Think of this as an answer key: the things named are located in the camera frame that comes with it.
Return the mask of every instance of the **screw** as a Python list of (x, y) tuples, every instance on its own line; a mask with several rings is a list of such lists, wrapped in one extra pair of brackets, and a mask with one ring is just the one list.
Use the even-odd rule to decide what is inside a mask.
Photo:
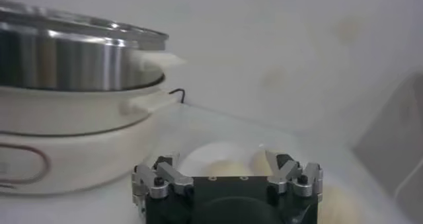
[(309, 178), (307, 176), (305, 176), (304, 174), (302, 174), (299, 178), (298, 178), (298, 183), (299, 184), (307, 184), (309, 182)]
[(163, 186), (164, 184), (165, 184), (165, 180), (162, 177), (158, 176), (154, 178), (154, 186), (160, 187), (160, 186)]

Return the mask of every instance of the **pot lid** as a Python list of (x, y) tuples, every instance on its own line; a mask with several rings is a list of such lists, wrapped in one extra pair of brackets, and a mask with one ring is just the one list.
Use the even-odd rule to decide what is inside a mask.
[(55, 34), (45, 34), (55, 38), (60, 36), (63, 39), (141, 50), (143, 43), (148, 41), (164, 43), (169, 37), (162, 32), (113, 20), (0, 0), (0, 30), (39, 34), (42, 29), (48, 29), (50, 33), (52, 30), (55, 31)]

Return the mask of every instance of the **white countertop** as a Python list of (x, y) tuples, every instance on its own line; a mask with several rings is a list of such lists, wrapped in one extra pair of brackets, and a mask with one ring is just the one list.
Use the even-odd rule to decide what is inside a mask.
[[(314, 137), (310, 133), (294, 137), (181, 104), (161, 110), (153, 117), (158, 121), (156, 137), (160, 144), (149, 162), (172, 151), (179, 151), (184, 158), (208, 143), (230, 142), (243, 147), (279, 149), (299, 161), (320, 163), (325, 170), (325, 182), (347, 187), (363, 203), (364, 223), (408, 223), (351, 152), (330, 142), (329, 135)], [(129, 175), (125, 175), (82, 192), (46, 197), (0, 196), (0, 223), (140, 223), (137, 208), (132, 203), (130, 184)]]

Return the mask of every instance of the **stainless steel pot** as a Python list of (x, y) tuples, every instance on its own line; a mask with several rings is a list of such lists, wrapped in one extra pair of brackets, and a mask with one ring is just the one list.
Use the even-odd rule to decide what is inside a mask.
[(122, 91), (161, 83), (132, 53), (165, 49), (166, 34), (111, 20), (0, 0), (0, 86)]

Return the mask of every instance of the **white surface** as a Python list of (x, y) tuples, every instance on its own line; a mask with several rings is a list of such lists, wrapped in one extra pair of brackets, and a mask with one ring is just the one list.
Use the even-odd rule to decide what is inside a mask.
[(167, 32), (187, 102), (289, 130), (349, 134), (422, 64), (423, 0), (16, 1)]
[[(155, 115), (160, 146), (149, 158), (181, 150), (181, 159), (207, 143), (226, 142), (243, 149), (277, 147), (301, 161), (316, 161), (325, 169), (325, 182), (341, 184), (362, 202), (364, 224), (407, 223), (389, 203), (368, 173), (345, 148), (333, 143), (310, 144), (307, 135), (297, 141), (278, 130), (236, 120), (188, 106), (171, 106)], [(129, 178), (93, 190), (47, 198), (0, 197), (0, 223), (73, 224), (137, 223)]]

